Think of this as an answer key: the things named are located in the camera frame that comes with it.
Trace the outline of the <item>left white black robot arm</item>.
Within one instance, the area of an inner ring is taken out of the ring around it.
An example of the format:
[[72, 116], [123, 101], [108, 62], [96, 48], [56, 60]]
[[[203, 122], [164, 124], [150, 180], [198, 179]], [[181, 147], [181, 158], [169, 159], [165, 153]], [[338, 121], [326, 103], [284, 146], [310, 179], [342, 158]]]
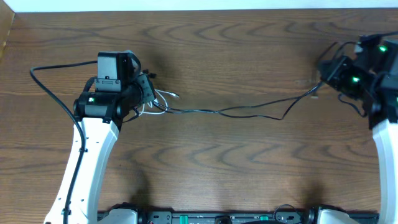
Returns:
[[96, 223], [106, 165], [123, 122], [155, 99], [149, 77], [136, 55], [99, 52], [98, 74], [87, 81], [73, 106], [73, 144], [57, 197], [45, 223]]

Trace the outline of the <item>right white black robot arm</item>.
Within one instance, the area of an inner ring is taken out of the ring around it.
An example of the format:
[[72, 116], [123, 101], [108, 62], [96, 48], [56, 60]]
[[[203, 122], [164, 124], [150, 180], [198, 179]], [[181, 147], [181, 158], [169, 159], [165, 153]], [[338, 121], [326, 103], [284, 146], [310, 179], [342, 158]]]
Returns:
[[397, 41], [361, 35], [355, 58], [338, 52], [318, 64], [321, 82], [363, 104], [379, 160], [379, 223], [397, 223]]

